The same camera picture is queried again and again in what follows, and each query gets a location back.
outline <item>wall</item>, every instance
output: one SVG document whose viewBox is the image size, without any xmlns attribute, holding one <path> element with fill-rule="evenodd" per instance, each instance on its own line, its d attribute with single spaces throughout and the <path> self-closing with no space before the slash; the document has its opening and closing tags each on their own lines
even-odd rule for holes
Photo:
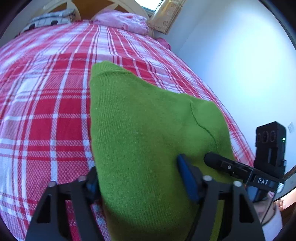
<svg viewBox="0 0 296 241">
<path fill-rule="evenodd" d="M 255 152 L 257 126 L 296 124 L 296 50 L 257 0 L 214 0 L 177 53 L 216 93 Z M 287 129 L 286 171 L 296 165 Z"/>
<path fill-rule="evenodd" d="M 199 19 L 201 19 L 207 11 L 211 2 L 213 2 L 213 0 L 187 0 L 169 33 L 164 35 L 155 31 L 155 37 L 166 39 L 172 46 L 172 51 L 177 53 L 193 31 Z"/>
</svg>

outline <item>green fabric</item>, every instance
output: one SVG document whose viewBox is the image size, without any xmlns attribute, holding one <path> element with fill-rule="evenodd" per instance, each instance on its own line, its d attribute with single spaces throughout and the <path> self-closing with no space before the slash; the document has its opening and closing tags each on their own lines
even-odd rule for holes
<svg viewBox="0 0 296 241">
<path fill-rule="evenodd" d="M 185 153 L 204 175 L 231 177 L 204 164 L 208 152 L 234 159 L 216 105 L 153 86 L 110 62 L 91 70 L 92 151 L 112 240 L 184 241 L 197 212 L 176 158 Z M 219 203 L 211 240 L 217 239 Z"/>
</svg>

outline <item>plaid blanket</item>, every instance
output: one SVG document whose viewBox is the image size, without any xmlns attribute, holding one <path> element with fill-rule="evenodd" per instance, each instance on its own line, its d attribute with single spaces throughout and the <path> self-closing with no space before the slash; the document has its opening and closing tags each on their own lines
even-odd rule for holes
<svg viewBox="0 0 296 241">
<path fill-rule="evenodd" d="M 150 37 L 89 21 L 25 32 L 0 49 L 0 216 L 18 240 L 48 182 L 72 182 L 94 166 L 88 81 L 108 60 L 176 93 L 213 101 L 228 124 L 234 156 L 252 165 L 244 136 L 211 89 Z M 80 240 L 70 202 L 73 240 Z M 100 204 L 92 207 L 106 240 Z"/>
</svg>

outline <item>silver bolt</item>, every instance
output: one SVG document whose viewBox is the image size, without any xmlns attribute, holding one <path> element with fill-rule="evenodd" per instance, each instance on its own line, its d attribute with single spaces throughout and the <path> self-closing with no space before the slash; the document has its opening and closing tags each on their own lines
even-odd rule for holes
<svg viewBox="0 0 296 241">
<path fill-rule="evenodd" d="M 236 187 L 241 187 L 242 183 L 240 181 L 234 181 L 233 185 L 235 185 Z"/>
<path fill-rule="evenodd" d="M 209 175 L 205 175 L 205 176 L 202 177 L 202 179 L 209 182 L 209 181 L 212 180 L 212 177 L 209 176 Z"/>
<path fill-rule="evenodd" d="M 55 181 L 51 181 L 51 182 L 49 182 L 49 183 L 47 184 L 47 186 L 48 186 L 49 188 L 52 188 L 52 187 L 54 187 L 56 184 L 57 184 L 57 183 L 56 183 Z"/>
<path fill-rule="evenodd" d="M 77 180 L 78 180 L 79 182 L 83 182 L 83 181 L 86 180 L 86 176 L 80 176 L 80 177 L 78 177 Z"/>
</svg>

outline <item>gold curtain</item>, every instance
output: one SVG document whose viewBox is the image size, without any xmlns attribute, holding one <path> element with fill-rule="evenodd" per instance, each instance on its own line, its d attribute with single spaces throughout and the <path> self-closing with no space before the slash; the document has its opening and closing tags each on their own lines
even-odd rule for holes
<svg viewBox="0 0 296 241">
<path fill-rule="evenodd" d="M 161 33 L 167 34 L 186 0 L 163 0 L 148 20 L 147 24 Z"/>
</svg>

